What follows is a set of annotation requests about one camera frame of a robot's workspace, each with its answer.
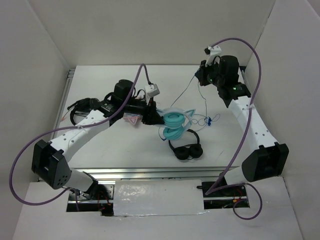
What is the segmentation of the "teal cat ear headphones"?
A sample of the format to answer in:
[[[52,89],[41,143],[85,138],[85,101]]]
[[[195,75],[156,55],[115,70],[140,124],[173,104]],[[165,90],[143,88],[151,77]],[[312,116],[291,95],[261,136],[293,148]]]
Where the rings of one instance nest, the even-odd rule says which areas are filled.
[[[157,125],[157,127],[163,128],[160,137],[163,141],[179,140],[192,126],[192,118],[196,112],[195,109],[183,110],[177,107],[158,108],[156,111],[164,121],[164,123]]]

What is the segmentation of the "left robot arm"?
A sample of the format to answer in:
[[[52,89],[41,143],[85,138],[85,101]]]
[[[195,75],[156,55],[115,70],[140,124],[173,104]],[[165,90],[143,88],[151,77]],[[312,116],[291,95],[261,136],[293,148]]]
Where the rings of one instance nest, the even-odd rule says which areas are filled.
[[[105,187],[93,176],[70,168],[68,162],[86,143],[111,127],[126,113],[140,115],[145,125],[164,123],[154,101],[154,97],[160,93],[157,85],[146,85],[145,97],[142,99],[132,95],[134,89],[132,81],[119,80],[113,92],[96,103],[89,114],[72,129],[49,142],[39,140],[34,146],[31,170],[52,189],[76,189],[89,200],[95,198],[100,191],[105,191]]]

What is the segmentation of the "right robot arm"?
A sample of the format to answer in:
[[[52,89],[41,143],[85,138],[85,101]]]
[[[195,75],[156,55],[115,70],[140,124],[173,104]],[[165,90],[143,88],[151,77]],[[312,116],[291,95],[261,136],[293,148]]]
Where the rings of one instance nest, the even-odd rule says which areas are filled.
[[[285,143],[279,143],[266,127],[255,105],[252,95],[244,83],[239,81],[239,62],[235,56],[215,56],[208,65],[202,61],[196,72],[201,86],[214,85],[225,106],[236,117],[243,136],[235,152],[240,153],[247,142],[251,153],[240,166],[231,168],[236,155],[219,175],[217,181],[207,190],[209,195],[218,189],[223,196],[230,195],[236,184],[252,183],[280,176],[285,167],[289,148]]]

